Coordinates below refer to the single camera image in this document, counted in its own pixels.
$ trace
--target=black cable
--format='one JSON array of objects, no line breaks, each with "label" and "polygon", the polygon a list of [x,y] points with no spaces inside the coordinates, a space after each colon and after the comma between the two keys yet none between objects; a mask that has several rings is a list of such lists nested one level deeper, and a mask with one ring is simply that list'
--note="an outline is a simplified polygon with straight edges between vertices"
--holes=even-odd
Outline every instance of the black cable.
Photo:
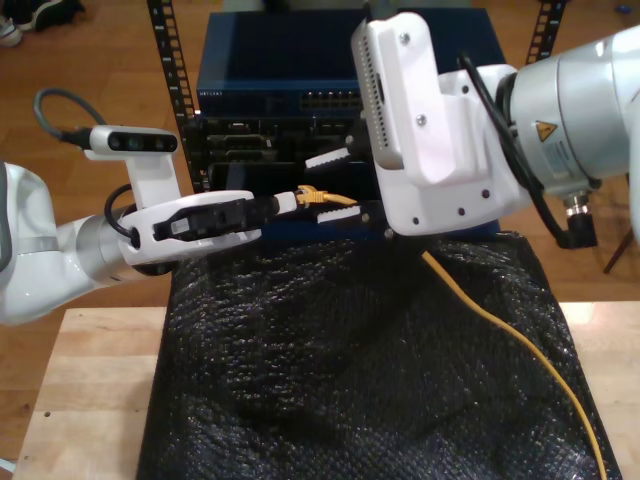
[{"label": "black cable", "polygon": [[111,192],[111,195],[107,197],[107,201],[104,204],[104,218],[107,220],[107,223],[111,225],[111,228],[123,237],[127,237],[133,244],[135,243],[136,238],[134,233],[124,228],[115,218],[113,218],[113,203],[120,195],[124,192],[128,192],[129,190],[131,190],[131,184],[127,183],[126,185],[122,185]]},{"label": "black cable", "polygon": [[11,228],[8,215],[9,175],[7,164],[0,160],[0,272],[9,266],[13,256]]},{"label": "black cable", "polygon": [[367,23],[373,21],[373,13],[371,12],[371,4],[369,3],[369,0],[364,2],[364,4],[362,5],[362,10],[364,11],[365,21]]},{"label": "black cable", "polygon": [[511,97],[513,96],[513,89],[516,86],[517,75],[518,73],[514,72],[506,77],[502,77],[500,82],[498,82],[498,89],[496,90],[495,104],[502,112],[502,117],[510,130],[515,123],[511,118]]},{"label": "black cable", "polygon": [[515,140],[511,135],[509,126],[493,101],[491,94],[487,90],[487,86],[482,80],[478,69],[465,53],[458,55],[458,62],[460,63],[460,66],[466,70],[469,78],[471,79],[471,83],[473,83],[473,86],[478,92],[478,96],[480,97],[491,122],[498,132],[500,144],[502,145],[502,150],[507,158],[509,167],[520,185],[529,192],[531,201],[533,202],[538,215],[542,219],[542,222],[547,227],[547,230],[549,230],[551,235],[556,239],[557,244],[561,248],[572,248],[574,243],[572,241],[572,236],[569,232],[564,231],[562,227],[560,227],[551,213],[551,210],[543,196],[542,185],[529,168],[527,162],[522,158],[522,155],[520,155],[520,151],[518,150]]},{"label": "black cable", "polygon": [[89,115],[91,115],[91,117],[93,117],[98,125],[107,124],[102,115],[100,115],[89,102],[87,102],[79,95],[76,95],[73,92],[69,92],[68,90],[63,90],[62,88],[43,88],[38,93],[36,93],[36,96],[33,99],[33,112],[35,113],[36,120],[38,121],[40,126],[58,140],[64,139],[65,132],[62,132],[53,127],[42,112],[42,101],[45,99],[45,97],[49,97],[52,95],[67,98],[77,105],[80,105]]}]

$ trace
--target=warning label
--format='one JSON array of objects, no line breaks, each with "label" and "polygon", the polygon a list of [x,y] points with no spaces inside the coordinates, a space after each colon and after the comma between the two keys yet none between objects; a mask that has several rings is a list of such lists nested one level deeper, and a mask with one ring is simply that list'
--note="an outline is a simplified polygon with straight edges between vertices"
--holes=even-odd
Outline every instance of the warning label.
[{"label": "warning label", "polygon": [[536,122],[536,129],[538,130],[538,138],[540,139],[541,142],[544,142],[547,138],[549,138],[551,134],[556,131],[556,128],[558,128],[558,126],[554,125],[553,123],[539,122],[539,121]]}]

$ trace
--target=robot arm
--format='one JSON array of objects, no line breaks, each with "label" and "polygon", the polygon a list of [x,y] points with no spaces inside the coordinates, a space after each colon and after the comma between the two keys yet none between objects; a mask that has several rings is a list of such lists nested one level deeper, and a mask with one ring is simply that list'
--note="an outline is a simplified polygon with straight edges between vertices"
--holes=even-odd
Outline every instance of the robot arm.
[{"label": "robot arm", "polygon": [[306,186],[266,199],[247,191],[181,197],[172,133],[109,125],[77,133],[74,142],[89,159],[126,162],[135,208],[111,211],[112,195],[104,215],[56,227],[45,183],[1,163],[0,323],[33,320],[95,289],[156,274],[153,267],[167,262],[252,242],[262,225],[310,203],[349,203]]},{"label": "robot arm", "polygon": [[[439,75],[429,29],[412,13],[363,22],[352,50],[384,209],[403,235],[466,228],[533,201],[562,248],[596,244],[588,194],[629,171],[640,27],[524,67]],[[568,227],[543,192],[563,198]]]}]

